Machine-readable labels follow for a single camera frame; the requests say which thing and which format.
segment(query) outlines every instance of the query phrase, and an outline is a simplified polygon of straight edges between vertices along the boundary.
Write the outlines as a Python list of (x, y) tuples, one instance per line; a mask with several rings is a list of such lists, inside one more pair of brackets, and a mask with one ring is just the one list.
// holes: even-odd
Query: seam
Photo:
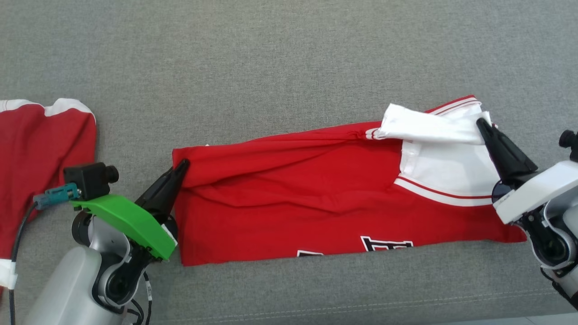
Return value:
[(399, 176), (402, 174), (411, 175), (416, 167), (417, 157), (421, 152), (421, 144), (404, 140), (401, 147), (401, 160), (399, 162)]
[(444, 109), (444, 110), (442, 110), (441, 112), (434, 113), (433, 115), (443, 116), (443, 115), (448, 114), (449, 112), (451, 112), (451, 111), (453, 111), (453, 110), (456, 110), (456, 109), (458, 109), (458, 108), (462, 108), (462, 107), (464, 107), (464, 106), (467, 106), (467, 105), (472, 104), (472, 103), (475, 103), (475, 102), (478, 102), (478, 103), (479, 103), (480, 101), (474, 99), (474, 100), (472, 100), (472, 101), (463, 102), (463, 103), (458, 104), (458, 105), (456, 105), (456, 106), (453, 106), (453, 107), (449, 107), (449, 108), (447, 108), (447, 109)]
[(445, 103), (445, 104), (443, 104), (443, 105), (439, 105), (439, 106), (436, 106), (436, 107), (434, 107), (434, 108), (432, 108), (432, 109), (428, 109), (428, 110), (425, 111), (425, 113), (431, 114), (431, 113), (432, 113), (433, 111), (435, 111), (435, 110), (445, 108), (445, 107), (450, 106), (450, 105), (452, 105), (452, 104), (455, 104), (455, 103), (457, 103), (457, 102), (459, 102), (459, 101), (464, 101), (464, 100), (470, 99), (470, 98), (476, 99), (476, 97), (475, 97), (474, 95), (469, 94), (469, 95), (467, 95), (467, 96), (465, 96), (465, 97), (456, 98), (456, 99), (454, 99), (454, 100), (452, 100), (452, 101), (450, 101), (450, 102), (447, 102), (447, 103)]
[(464, 304), (468, 302), (479, 302), (484, 300), (496, 300), (496, 299), (507, 299), (507, 298), (517, 298), (517, 297), (528, 297), (528, 296), (543, 296), (546, 294), (554, 294), (553, 292), (549, 293), (535, 293), (535, 294), (520, 294), (517, 296), (508, 296), (508, 297), (494, 297), (494, 298), (486, 298), (486, 299), (476, 299), (476, 300), (467, 300), (467, 301), (452, 301), (452, 302), (440, 302), (438, 304), (422, 304), (422, 305), (408, 305), (408, 306), (396, 306), (396, 307), (381, 307), (381, 308), (366, 308), (366, 309), (356, 309), (354, 311), (336, 311), (336, 312), (323, 312), (323, 313), (303, 313), (303, 314), (296, 314), (296, 315), (281, 315), (281, 316), (268, 316), (268, 317), (254, 317), (254, 318), (247, 318), (247, 319), (227, 319), (227, 320), (216, 320), (213, 322), (204, 322), (200, 324), (216, 324), (216, 323), (231, 323), (231, 322), (245, 322), (248, 320), (263, 320), (263, 319), (273, 319), (273, 318), (284, 318), (284, 317), (301, 317), (301, 316), (317, 316), (317, 315), (329, 315), (329, 314), (337, 314), (337, 313), (352, 313), (352, 312), (364, 312), (364, 311), (379, 311), (385, 309), (394, 309), (394, 308), (412, 308), (412, 307), (421, 307), (421, 306), (440, 306), (440, 305), (450, 305), (450, 304)]
[[(378, 304), (364, 304), (364, 305), (350, 305), (350, 306), (337, 306), (337, 307), (325, 307), (325, 308), (311, 308), (311, 309), (296, 309), (292, 311), (278, 311), (278, 312), (264, 312), (264, 313), (247, 313), (247, 314), (237, 314), (237, 315), (226, 315), (226, 316), (211, 316), (211, 317), (196, 317), (196, 318), (186, 318), (186, 319), (172, 319), (172, 320), (165, 320), (165, 322), (179, 322), (184, 320), (212, 320), (212, 319), (223, 319), (223, 318), (232, 318), (232, 317), (246, 317), (246, 316), (263, 316), (263, 315), (275, 315), (275, 314), (285, 314), (285, 313), (300, 313), (300, 312), (314, 312), (314, 311), (330, 311), (334, 309), (349, 309), (349, 308), (364, 308), (364, 307), (372, 307), (372, 306), (386, 306), (386, 305), (401, 305), (401, 304), (415, 304), (421, 302), (436, 302), (436, 301), (446, 301), (446, 300), (454, 300), (454, 299), (468, 299), (468, 298), (478, 298), (478, 297), (487, 297), (487, 296), (497, 296), (503, 294), (520, 294), (520, 293), (533, 293), (537, 291), (552, 291), (552, 289), (533, 289), (533, 290), (523, 290), (523, 291), (507, 291), (507, 292), (500, 292), (500, 293), (487, 293), (487, 294), (477, 294), (473, 296), (460, 296), (460, 297), (449, 297), (449, 298), (438, 298), (438, 299), (426, 299), (426, 300), (414, 300), (414, 301), (397, 301), (397, 302), (382, 302)], [(524, 294), (519, 295), (516, 297), (521, 296), (531, 296), (531, 294)], [(403, 308), (402, 306), (394, 306), (391, 308)], [(240, 321), (239, 319), (229, 320), (229, 322)]]
[(531, 324), (533, 324), (533, 325), (538, 325), (538, 324), (534, 323), (529, 317), (525, 317), (525, 318), (526, 318)]

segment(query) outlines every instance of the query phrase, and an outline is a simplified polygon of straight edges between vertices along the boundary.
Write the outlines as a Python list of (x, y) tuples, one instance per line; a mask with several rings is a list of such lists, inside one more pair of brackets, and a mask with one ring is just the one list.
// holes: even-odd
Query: red stripe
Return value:
[(445, 112), (447, 112), (447, 111), (449, 111), (449, 110), (452, 110), (452, 109), (454, 109), (454, 108), (456, 108), (456, 107), (459, 107), (459, 106), (462, 106), (462, 105), (466, 105), (466, 104), (469, 104), (469, 103), (475, 103), (475, 102), (480, 102), (480, 101), (478, 101), (477, 99), (474, 99), (473, 101), (463, 102), (463, 103), (458, 104), (458, 105), (456, 105), (456, 106), (452, 106), (452, 107), (450, 107), (450, 108), (444, 109), (444, 110), (441, 111), (441, 112), (437, 112), (437, 113), (435, 113), (434, 115), (440, 115), (440, 114), (445, 113)]
[(404, 181), (406, 181), (406, 182), (408, 182), (408, 183), (411, 183), (411, 184), (413, 184), (413, 185), (415, 185), (415, 186), (417, 186), (417, 187), (421, 187), (421, 188), (424, 189), (424, 190), (428, 190), (428, 191), (430, 191), (430, 192), (434, 192), (434, 193), (437, 193), (437, 194), (441, 194), (441, 195), (444, 195), (444, 196), (447, 196), (447, 197), (464, 198), (464, 199), (492, 198), (491, 195), (485, 195), (485, 196), (479, 196), (479, 197), (463, 197), (463, 196), (460, 196), (460, 195), (448, 194), (448, 193), (436, 191), (436, 190), (434, 190), (434, 189), (430, 189), (429, 187), (425, 187), (425, 186), (423, 186), (423, 185), (421, 185), (421, 184), (418, 184), (418, 183), (416, 183), (416, 182), (413, 182), (413, 181), (411, 181), (411, 180), (409, 180), (409, 179), (407, 179), (407, 178), (405, 178), (405, 177), (398, 176), (398, 178), (403, 179)]
[(436, 107), (436, 108), (428, 109), (428, 110), (426, 110), (425, 112), (426, 112), (426, 113), (431, 113), (431, 112), (433, 112), (434, 110), (437, 110), (437, 109), (440, 109), (440, 108), (444, 108), (445, 106), (451, 105), (451, 104), (453, 104), (453, 103), (455, 103), (455, 102), (463, 101), (464, 99), (468, 99), (468, 98), (475, 98), (475, 97), (474, 97), (474, 95), (467, 95), (466, 97), (454, 99), (453, 101), (448, 102), (448, 103), (445, 103), (445, 104), (443, 104), (443, 105), (440, 105), (440, 106), (438, 106), (438, 107)]

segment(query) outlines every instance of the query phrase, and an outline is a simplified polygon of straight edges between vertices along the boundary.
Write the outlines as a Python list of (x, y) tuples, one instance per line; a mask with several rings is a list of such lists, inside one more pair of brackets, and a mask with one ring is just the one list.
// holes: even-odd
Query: white trim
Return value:
[(471, 104), (481, 105), (481, 102), (478, 101), (475, 97), (468, 97), (468, 98), (464, 98), (460, 101), (444, 105), (444, 106), (437, 108), (431, 112), (428, 112), (428, 114), (443, 116), (443, 115), (448, 114), (449, 112), (452, 112), (458, 108), (462, 108), (464, 106), (471, 105)]
[(161, 228), (166, 232), (167, 235), (169, 235), (169, 237), (173, 240), (173, 242), (175, 243), (175, 247), (179, 245), (179, 243), (177, 242), (177, 240), (175, 239), (175, 237), (173, 236), (173, 234), (169, 231), (169, 229), (165, 226), (165, 224), (163, 224), (161, 226)]
[(423, 187), (417, 186), (415, 184), (411, 184), (410, 182), (403, 180), (401, 178), (397, 178), (394, 181), (394, 184), (403, 187), (411, 192), (418, 194), (419, 196), (428, 198), (430, 200), (434, 200), (436, 202), (455, 205), (455, 206), (482, 206), (482, 205), (491, 205), (492, 199), (491, 198), (456, 198), (451, 196), (446, 196), (440, 193), (436, 193), (425, 189)]
[(7, 287), (9, 290), (13, 290), (17, 278), (16, 262), (0, 259), (0, 287)]
[(410, 174), (405, 174), (405, 173), (401, 172), (401, 173), (399, 173), (398, 178), (405, 180), (405, 181), (408, 181), (409, 183), (416, 184), (418, 187), (423, 187), (423, 188), (429, 189), (431, 191), (442, 192), (444, 195), (449, 196), (449, 197), (464, 197), (464, 198), (489, 197), (491, 195), (491, 189), (493, 189), (493, 184), (495, 183), (495, 182), (492, 182), (492, 188), (491, 189), (478, 189), (478, 193), (472, 192), (471, 189), (469, 192), (461, 192), (461, 191), (457, 192), (457, 191), (451, 191), (448, 189), (437, 189), (435, 187), (432, 187), (431, 184), (424, 183), (424, 182), (417, 180), (417, 179), (415, 179), (409, 175)]
[(399, 172), (411, 175), (416, 167), (417, 159), (420, 155), (421, 144), (412, 141), (403, 141), (401, 144), (401, 160), (399, 161)]
[(7, 101), (0, 101), (0, 113), (8, 110), (16, 110), (28, 104), (39, 105), (42, 108), (44, 108), (44, 116), (47, 117), (58, 115), (62, 112), (66, 112), (69, 109), (76, 109), (79, 112), (91, 114), (92, 118), (94, 119), (94, 123), (97, 122), (94, 113), (88, 107), (86, 107), (85, 104), (81, 103), (77, 99), (72, 98), (59, 98), (54, 102), (52, 106), (46, 107), (42, 106), (39, 103), (27, 101), (26, 99), (11, 99)]
[(370, 128), (369, 130), (365, 131), (365, 137), (367, 140), (377, 140), (373, 137), (373, 133), (377, 130), (379, 130), (379, 128)]
[(145, 281), (144, 285), (146, 285), (146, 295), (149, 301), (153, 300), (153, 288), (150, 286), (150, 281)]
[(323, 253), (310, 252), (310, 251), (308, 251), (308, 250), (301, 250), (301, 249), (299, 249), (299, 250), (297, 250), (297, 257), (300, 257), (299, 254), (301, 254), (301, 253), (303, 253), (303, 254), (309, 254), (309, 255), (323, 255)]
[[(395, 245), (395, 244), (399, 244), (399, 245), (398, 245), (398, 246), (393, 246), (394, 249), (397, 249), (397, 248), (407, 248), (407, 246), (406, 246), (407, 244), (411, 244), (412, 247), (413, 247), (413, 241), (402, 241), (402, 242), (378, 241), (378, 240), (375, 240), (375, 239), (371, 239), (370, 236), (360, 236), (360, 237), (361, 237), (361, 242), (363, 243), (363, 246), (365, 247), (365, 251), (366, 251), (366, 252), (375, 252), (375, 251), (377, 251), (375, 248), (385, 248), (386, 250), (389, 250), (389, 249), (390, 249), (389, 245)], [(373, 243), (382, 243), (383, 245), (371, 245), (372, 250), (369, 250), (369, 247), (367, 247), (367, 245), (365, 244), (365, 240), (364, 240), (364, 239), (367, 239), (367, 240), (369, 240), (370, 242), (373, 242)]]

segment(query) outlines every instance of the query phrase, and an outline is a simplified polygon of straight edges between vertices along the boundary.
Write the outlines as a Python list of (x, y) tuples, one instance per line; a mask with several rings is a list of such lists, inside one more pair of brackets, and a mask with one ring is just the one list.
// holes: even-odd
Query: red fabric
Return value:
[(74, 108), (45, 116), (39, 104), (0, 104), (0, 258), (10, 258), (32, 196), (64, 184), (63, 167), (94, 161), (96, 125), (91, 113)]
[(182, 263), (525, 240), (491, 205), (446, 205), (393, 184), (402, 141), (367, 140), (365, 132), (379, 126), (175, 149), (175, 166), (191, 161), (175, 204)]

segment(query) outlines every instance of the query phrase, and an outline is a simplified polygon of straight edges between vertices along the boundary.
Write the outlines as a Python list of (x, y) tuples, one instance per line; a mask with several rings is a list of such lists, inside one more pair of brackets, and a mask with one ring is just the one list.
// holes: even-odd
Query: teal connector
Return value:
[(80, 197), (78, 188), (74, 183), (68, 183), (60, 187), (48, 189), (44, 194), (32, 197), (33, 202), (37, 202), (36, 209), (43, 210), (52, 205), (68, 202)]

